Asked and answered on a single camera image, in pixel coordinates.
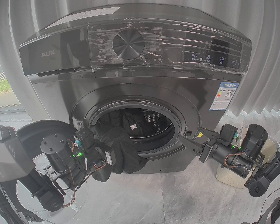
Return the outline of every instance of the window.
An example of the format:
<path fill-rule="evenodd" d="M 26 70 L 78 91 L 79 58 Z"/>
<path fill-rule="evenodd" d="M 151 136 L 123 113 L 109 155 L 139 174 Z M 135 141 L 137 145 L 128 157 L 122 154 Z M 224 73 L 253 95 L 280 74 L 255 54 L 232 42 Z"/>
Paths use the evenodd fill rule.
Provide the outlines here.
<path fill-rule="evenodd" d="M 0 108 L 20 104 L 0 65 Z"/>

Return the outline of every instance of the washing machine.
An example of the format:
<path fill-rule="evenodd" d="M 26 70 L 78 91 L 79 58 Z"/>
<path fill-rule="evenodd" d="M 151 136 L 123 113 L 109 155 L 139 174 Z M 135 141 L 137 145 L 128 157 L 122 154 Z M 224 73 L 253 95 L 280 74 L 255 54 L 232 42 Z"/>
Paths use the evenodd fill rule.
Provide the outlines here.
<path fill-rule="evenodd" d="M 138 173 L 161 173 L 193 160 L 178 136 L 207 140 L 197 127 L 215 129 L 251 48 L 242 33 L 200 10 L 121 4 L 65 16 L 19 52 L 51 119 L 89 129 L 114 111 L 144 116 L 153 132 L 130 135 L 149 159 Z"/>

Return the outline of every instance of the control knob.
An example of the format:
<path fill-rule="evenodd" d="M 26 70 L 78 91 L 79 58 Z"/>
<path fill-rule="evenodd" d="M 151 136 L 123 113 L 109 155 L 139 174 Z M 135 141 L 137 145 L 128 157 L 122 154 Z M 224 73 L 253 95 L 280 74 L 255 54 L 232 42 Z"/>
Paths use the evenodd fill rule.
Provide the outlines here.
<path fill-rule="evenodd" d="M 135 29 L 122 30 L 113 39 L 114 52 L 126 60 L 137 58 L 144 47 L 144 39 Z"/>

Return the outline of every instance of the qr code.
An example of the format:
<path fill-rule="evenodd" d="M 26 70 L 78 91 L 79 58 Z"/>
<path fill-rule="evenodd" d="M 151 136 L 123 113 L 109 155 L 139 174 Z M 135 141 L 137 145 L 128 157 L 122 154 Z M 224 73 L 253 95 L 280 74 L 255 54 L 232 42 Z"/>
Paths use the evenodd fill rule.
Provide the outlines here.
<path fill-rule="evenodd" d="M 232 97 L 233 94 L 234 94 L 234 92 L 235 92 L 235 89 L 234 89 L 234 90 L 230 90 L 230 89 L 229 89 L 229 90 L 226 92 L 225 97 Z"/>

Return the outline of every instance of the energy label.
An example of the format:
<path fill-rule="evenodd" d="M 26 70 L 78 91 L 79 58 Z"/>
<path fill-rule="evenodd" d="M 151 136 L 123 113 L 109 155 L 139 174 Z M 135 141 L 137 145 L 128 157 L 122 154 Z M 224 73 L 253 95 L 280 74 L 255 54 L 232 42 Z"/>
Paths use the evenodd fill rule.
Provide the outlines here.
<path fill-rule="evenodd" d="M 238 85 L 238 83 L 221 82 L 216 97 L 209 110 L 226 110 Z"/>

